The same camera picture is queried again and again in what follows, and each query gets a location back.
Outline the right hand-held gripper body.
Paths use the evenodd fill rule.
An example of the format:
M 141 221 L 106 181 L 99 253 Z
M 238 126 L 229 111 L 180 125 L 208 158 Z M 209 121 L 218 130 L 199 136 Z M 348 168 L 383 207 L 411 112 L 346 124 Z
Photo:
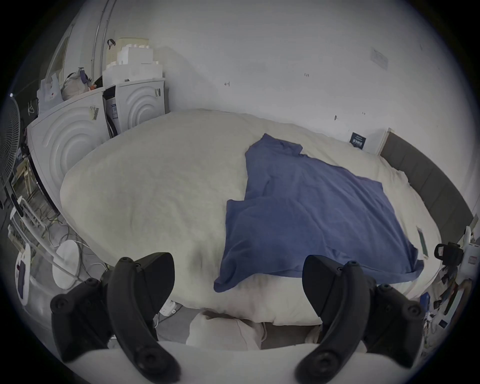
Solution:
M 461 244 L 449 242 L 448 244 L 438 244 L 435 247 L 434 255 L 446 267 L 460 267 L 460 269 L 470 271 L 472 268 L 478 268 L 480 262 L 479 245 L 471 242 L 472 231 L 470 226 L 465 227 L 463 240 Z

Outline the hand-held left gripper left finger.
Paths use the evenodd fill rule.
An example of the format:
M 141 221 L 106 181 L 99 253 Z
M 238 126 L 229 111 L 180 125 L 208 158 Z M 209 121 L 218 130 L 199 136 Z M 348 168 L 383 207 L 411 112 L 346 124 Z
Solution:
M 177 360 L 158 344 L 154 316 L 175 283 L 174 260 L 156 252 L 119 259 L 101 279 L 89 278 L 50 302 L 53 339 L 63 363 L 105 350 L 112 336 L 130 363 L 156 384 L 179 381 Z

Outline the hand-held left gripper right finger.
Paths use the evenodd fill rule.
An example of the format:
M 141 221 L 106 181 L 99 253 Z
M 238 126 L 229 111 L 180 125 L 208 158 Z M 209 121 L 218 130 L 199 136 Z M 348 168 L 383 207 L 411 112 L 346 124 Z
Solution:
M 326 384 L 346 366 L 362 342 L 367 354 L 411 369 L 421 349 L 425 310 L 392 285 L 378 285 L 357 261 L 345 265 L 309 255 L 302 287 L 322 321 L 324 336 L 295 369 L 301 384 Z

